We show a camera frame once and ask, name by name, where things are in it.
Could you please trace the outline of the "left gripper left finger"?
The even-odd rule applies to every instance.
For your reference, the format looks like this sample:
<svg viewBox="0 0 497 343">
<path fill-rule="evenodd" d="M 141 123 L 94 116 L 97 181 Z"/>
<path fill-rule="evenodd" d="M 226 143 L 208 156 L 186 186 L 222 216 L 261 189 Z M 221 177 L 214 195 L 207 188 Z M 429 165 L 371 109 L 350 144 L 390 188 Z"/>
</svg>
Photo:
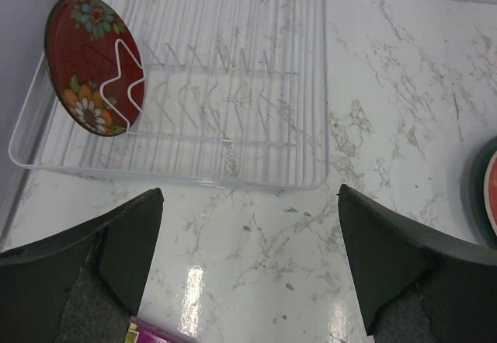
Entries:
<svg viewBox="0 0 497 343">
<path fill-rule="evenodd" d="M 1 254 L 3 342 L 123 342 L 141 305 L 163 211 L 159 188 Z"/>
</svg>

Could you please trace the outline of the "teal glazed plate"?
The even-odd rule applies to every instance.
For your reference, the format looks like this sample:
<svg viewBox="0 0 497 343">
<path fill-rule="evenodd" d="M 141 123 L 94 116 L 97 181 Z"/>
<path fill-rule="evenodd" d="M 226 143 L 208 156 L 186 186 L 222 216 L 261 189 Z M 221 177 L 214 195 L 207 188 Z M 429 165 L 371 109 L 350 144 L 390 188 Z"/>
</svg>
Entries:
<svg viewBox="0 0 497 343">
<path fill-rule="evenodd" d="M 496 249 L 496 234 L 488 219 L 484 200 L 485 172 L 496 152 L 496 137 L 471 151 L 461 175 L 461 205 L 477 244 Z"/>
</svg>

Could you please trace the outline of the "red teal floral plate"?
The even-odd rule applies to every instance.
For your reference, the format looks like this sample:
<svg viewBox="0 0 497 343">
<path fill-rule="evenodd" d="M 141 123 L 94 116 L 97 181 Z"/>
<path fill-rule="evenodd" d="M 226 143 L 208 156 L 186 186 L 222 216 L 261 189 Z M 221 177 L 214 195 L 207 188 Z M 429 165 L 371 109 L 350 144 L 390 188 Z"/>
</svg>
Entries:
<svg viewBox="0 0 497 343">
<path fill-rule="evenodd" d="M 489 160 L 488 166 L 485 171 L 483 194 L 485 211 L 488 221 L 495 234 L 497 234 L 497 167 L 496 167 L 496 153 L 494 153 Z"/>
</svg>

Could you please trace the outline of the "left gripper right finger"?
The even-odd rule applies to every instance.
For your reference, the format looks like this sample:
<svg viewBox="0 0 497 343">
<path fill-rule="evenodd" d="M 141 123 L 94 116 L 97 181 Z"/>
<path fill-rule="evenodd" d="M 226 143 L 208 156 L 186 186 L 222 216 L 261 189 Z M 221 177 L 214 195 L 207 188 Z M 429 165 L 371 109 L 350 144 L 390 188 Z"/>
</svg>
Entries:
<svg viewBox="0 0 497 343">
<path fill-rule="evenodd" d="M 339 223 L 367 335 L 377 342 L 494 342 L 496 251 L 341 185 Z"/>
</svg>

